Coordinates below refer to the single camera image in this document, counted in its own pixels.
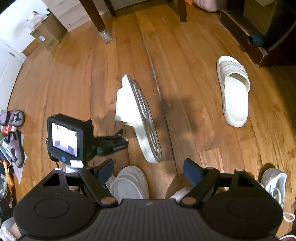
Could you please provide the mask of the cream slide sandal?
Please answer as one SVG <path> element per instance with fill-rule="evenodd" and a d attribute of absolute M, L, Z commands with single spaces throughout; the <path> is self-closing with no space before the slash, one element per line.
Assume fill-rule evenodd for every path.
<path fill-rule="evenodd" d="M 216 64 L 222 94 L 222 108 L 227 123 L 235 128 L 245 125 L 248 118 L 250 81 L 244 66 L 235 58 L 221 56 Z"/>
<path fill-rule="evenodd" d="M 126 74 L 121 84 L 116 96 L 115 120 L 134 128 L 142 154 L 149 163 L 160 163 L 162 150 L 149 104 L 136 80 Z"/>

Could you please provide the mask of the red packet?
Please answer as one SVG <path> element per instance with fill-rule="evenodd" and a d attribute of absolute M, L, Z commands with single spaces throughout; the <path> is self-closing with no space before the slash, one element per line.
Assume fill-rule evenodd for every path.
<path fill-rule="evenodd" d="M 7 125 L 7 126 L 1 125 L 1 133 L 3 133 L 6 136 L 9 135 L 10 132 L 15 132 L 16 130 L 17 130 L 17 127 L 13 125 Z"/>

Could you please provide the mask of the black printed bag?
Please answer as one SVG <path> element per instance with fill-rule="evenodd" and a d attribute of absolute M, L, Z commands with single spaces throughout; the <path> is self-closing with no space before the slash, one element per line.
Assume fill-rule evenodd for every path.
<path fill-rule="evenodd" d="M 13 216 L 15 205 L 14 182 L 7 162 L 1 160 L 1 224 Z"/>

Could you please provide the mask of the cardboard box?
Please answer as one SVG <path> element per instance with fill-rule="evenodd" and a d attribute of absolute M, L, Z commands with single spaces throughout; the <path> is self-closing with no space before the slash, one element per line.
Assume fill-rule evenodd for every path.
<path fill-rule="evenodd" d="M 48 17 L 36 27 L 36 29 L 30 32 L 30 35 L 45 48 L 49 49 L 58 45 L 62 41 L 66 32 L 66 28 L 52 13 L 50 13 Z"/>

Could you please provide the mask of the light wooden cabinet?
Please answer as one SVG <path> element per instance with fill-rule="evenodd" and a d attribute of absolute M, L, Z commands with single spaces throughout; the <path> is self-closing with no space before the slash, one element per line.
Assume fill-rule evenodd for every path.
<path fill-rule="evenodd" d="M 91 20 L 79 0 L 42 0 L 68 32 Z"/>

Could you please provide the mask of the front wooden furniture leg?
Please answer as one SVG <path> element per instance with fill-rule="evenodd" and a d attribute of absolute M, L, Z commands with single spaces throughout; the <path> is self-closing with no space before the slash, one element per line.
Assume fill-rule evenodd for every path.
<path fill-rule="evenodd" d="M 103 41 L 108 44 L 113 41 L 111 34 L 106 29 L 106 26 L 93 2 L 93 0 L 79 0 L 82 4 L 83 8 L 86 10 L 86 13 L 91 18 L 93 24 L 97 28 L 100 36 L 102 37 Z"/>

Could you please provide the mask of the dark wooden shelf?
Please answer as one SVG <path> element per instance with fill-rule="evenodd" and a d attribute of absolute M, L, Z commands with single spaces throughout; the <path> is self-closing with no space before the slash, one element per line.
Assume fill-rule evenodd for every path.
<path fill-rule="evenodd" d="M 295 1 L 227 1 L 220 22 L 256 66 L 295 65 Z"/>

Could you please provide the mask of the dark wooden furniture leg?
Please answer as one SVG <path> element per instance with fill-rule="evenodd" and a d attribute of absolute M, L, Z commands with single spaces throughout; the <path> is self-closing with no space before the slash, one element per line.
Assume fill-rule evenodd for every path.
<path fill-rule="evenodd" d="M 187 9 L 185 0 L 177 0 L 180 22 L 187 22 Z"/>

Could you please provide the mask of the pink suitcase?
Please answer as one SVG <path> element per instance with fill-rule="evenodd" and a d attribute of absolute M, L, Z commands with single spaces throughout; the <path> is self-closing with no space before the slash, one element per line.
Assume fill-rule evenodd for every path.
<path fill-rule="evenodd" d="M 199 8 L 214 13 L 227 7 L 227 0 L 193 0 L 194 4 Z"/>

